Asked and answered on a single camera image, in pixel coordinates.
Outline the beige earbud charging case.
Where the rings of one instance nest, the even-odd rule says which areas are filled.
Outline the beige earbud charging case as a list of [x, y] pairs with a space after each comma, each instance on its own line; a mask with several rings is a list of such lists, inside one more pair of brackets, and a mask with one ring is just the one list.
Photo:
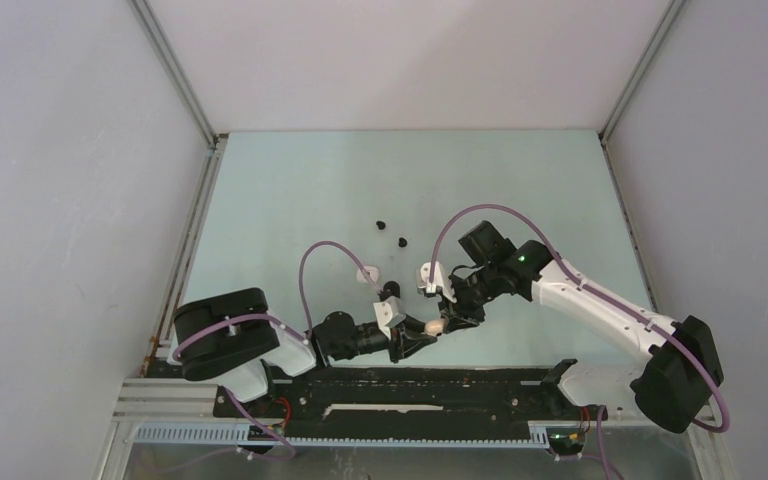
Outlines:
[[424, 327], [424, 333], [429, 336], [438, 337], [445, 331], [446, 322], [444, 319], [435, 319], [427, 322]]

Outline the white earbud charging case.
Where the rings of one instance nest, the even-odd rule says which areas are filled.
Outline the white earbud charging case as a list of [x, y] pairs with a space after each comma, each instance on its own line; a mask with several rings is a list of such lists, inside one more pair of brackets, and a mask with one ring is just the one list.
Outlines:
[[356, 272], [356, 281], [359, 283], [377, 284], [380, 278], [380, 270], [371, 265], [364, 265]]

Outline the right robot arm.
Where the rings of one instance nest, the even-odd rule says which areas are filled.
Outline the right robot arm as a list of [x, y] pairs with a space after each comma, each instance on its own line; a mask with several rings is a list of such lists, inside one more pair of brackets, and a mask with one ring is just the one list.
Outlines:
[[572, 365], [541, 392], [545, 411], [566, 418], [580, 406], [628, 407], [664, 430], [691, 425], [717, 433], [731, 418], [720, 389], [724, 380], [711, 328], [689, 316], [677, 321], [636, 305], [592, 282], [564, 260], [544, 235], [521, 246], [483, 221], [459, 243], [473, 261], [467, 278], [445, 272], [434, 249], [418, 272], [418, 288], [441, 298], [449, 321], [479, 323], [486, 304], [503, 295], [561, 312], [620, 348], [623, 370]]

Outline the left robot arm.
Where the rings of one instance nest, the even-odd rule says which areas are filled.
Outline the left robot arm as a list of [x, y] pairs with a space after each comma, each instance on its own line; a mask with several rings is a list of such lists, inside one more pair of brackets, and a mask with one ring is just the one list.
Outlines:
[[265, 293], [249, 288], [191, 302], [173, 319], [169, 364], [190, 382], [214, 381], [228, 387], [252, 416], [264, 416], [276, 403], [269, 369], [296, 377], [333, 361], [384, 351], [397, 363], [443, 335], [444, 319], [421, 321], [400, 303], [400, 287], [388, 282], [373, 305], [373, 321], [357, 324], [335, 311], [305, 333], [277, 318]]

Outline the black earbud charging case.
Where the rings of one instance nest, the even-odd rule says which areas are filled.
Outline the black earbud charging case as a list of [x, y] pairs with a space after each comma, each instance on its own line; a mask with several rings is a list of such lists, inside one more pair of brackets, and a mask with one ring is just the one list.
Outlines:
[[387, 299], [389, 297], [401, 297], [401, 287], [398, 282], [396, 281], [388, 281], [386, 282], [381, 291], [381, 297], [383, 299]]

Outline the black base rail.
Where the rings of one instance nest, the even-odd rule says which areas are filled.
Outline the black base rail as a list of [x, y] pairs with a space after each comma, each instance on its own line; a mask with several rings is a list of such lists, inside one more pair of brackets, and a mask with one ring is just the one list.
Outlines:
[[291, 378], [271, 367], [267, 393], [244, 403], [257, 419], [285, 421], [301, 440], [513, 442], [540, 423], [593, 428], [605, 411], [560, 392], [569, 367], [452, 369], [326, 367]]

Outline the aluminium frame post right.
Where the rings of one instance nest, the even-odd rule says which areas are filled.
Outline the aluminium frame post right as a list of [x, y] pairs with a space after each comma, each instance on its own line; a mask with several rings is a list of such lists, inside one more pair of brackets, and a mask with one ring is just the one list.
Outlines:
[[635, 98], [639, 87], [643, 84], [647, 73], [656, 61], [663, 44], [667, 41], [687, 4], [687, 0], [671, 0], [668, 3], [599, 132], [600, 143], [603, 147], [610, 143], [625, 112]]

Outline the aluminium frame post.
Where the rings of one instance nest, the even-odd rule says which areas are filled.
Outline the aluminium frame post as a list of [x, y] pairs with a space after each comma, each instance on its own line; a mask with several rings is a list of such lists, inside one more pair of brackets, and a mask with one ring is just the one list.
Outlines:
[[146, 0], [129, 0], [128, 4], [154, 50], [155, 56], [166, 72], [173, 89], [196, 125], [200, 136], [209, 148], [214, 148], [218, 142], [219, 134], [208, 120], [204, 107], [198, 99], [151, 3]]
[[647, 73], [656, 61], [663, 44], [667, 41], [687, 4], [687, 0], [671, 0], [668, 3], [599, 132], [600, 143], [603, 147], [610, 143], [625, 112], [635, 98], [639, 87], [643, 84]]

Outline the aluminium frame post left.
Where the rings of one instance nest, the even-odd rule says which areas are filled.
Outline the aluminium frame post left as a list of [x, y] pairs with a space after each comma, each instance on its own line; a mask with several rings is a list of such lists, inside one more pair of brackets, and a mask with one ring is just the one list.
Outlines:
[[218, 142], [219, 134], [208, 120], [204, 107], [198, 99], [151, 3], [146, 0], [129, 0], [128, 4], [154, 50], [155, 56], [166, 72], [173, 89], [196, 125], [200, 136], [209, 148], [214, 148]]

